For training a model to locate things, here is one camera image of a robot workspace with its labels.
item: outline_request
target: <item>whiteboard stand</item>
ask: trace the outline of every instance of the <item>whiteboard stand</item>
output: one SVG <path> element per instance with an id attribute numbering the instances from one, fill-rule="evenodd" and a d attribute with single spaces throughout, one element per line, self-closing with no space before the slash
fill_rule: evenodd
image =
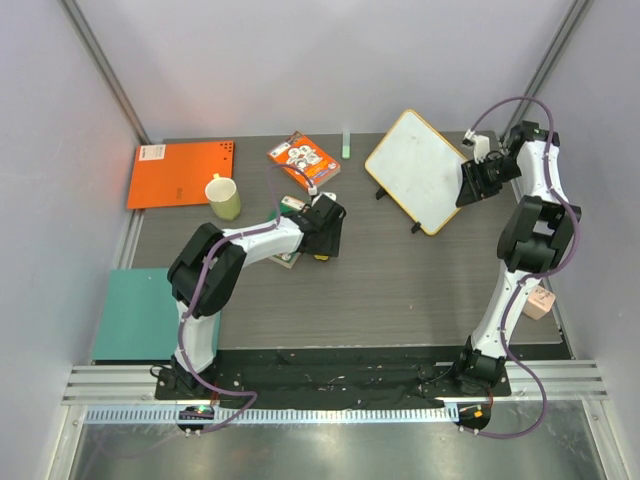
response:
<path id="1" fill-rule="evenodd" d="M 413 110 L 393 124 L 365 162 L 378 182 L 376 199 L 393 198 L 415 222 L 411 231 L 435 235 L 458 213 L 460 165 L 467 159 Z"/>

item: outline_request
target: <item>green board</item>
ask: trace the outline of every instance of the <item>green board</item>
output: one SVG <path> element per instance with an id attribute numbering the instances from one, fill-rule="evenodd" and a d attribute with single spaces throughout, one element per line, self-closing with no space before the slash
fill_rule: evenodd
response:
<path id="1" fill-rule="evenodd" d="M 93 360 L 169 360 L 178 343 L 178 309 L 167 271 L 111 271 Z M 214 352 L 219 325 L 216 322 L 212 339 Z"/>

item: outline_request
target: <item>pink object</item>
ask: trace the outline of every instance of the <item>pink object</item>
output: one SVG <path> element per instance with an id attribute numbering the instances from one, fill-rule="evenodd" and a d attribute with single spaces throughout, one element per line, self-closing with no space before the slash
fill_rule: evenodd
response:
<path id="1" fill-rule="evenodd" d="M 552 292 L 538 285 L 529 295 L 522 313 L 533 320 L 540 320 L 551 311 L 555 301 L 556 296 Z"/>

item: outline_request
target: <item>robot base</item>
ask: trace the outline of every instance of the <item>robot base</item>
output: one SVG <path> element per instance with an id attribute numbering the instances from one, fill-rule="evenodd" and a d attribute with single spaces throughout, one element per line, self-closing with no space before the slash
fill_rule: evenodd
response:
<path id="1" fill-rule="evenodd" d="M 258 392 L 254 408 L 262 409 L 440 408 L 447 398 L 470 396 L 452 378 L 449 365 L 433 366 L 438 361 L 446 358 L 434 358 L 429 347 L 222 350 L 201 376 L 227 390 Z M 504 378 L 492 389 L 493 396 L 511 394 Z M 217 395 L 174 359 L 172 368 L 159 372 L 155 398 L 202 402 Z M 246 401 L 225 396 L 219 400 L 226 408 L 239 408 Z"/>

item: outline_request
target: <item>orange folder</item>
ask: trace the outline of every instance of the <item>orange folder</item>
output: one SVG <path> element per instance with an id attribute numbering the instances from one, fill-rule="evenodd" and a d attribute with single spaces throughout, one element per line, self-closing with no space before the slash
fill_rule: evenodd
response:
<path id="1" fill-rule="evenodd" d="M 231 178 L 234 143 L 144 145 L 136 149 L 127 208 L 206 204 L 213 174 Z"/>

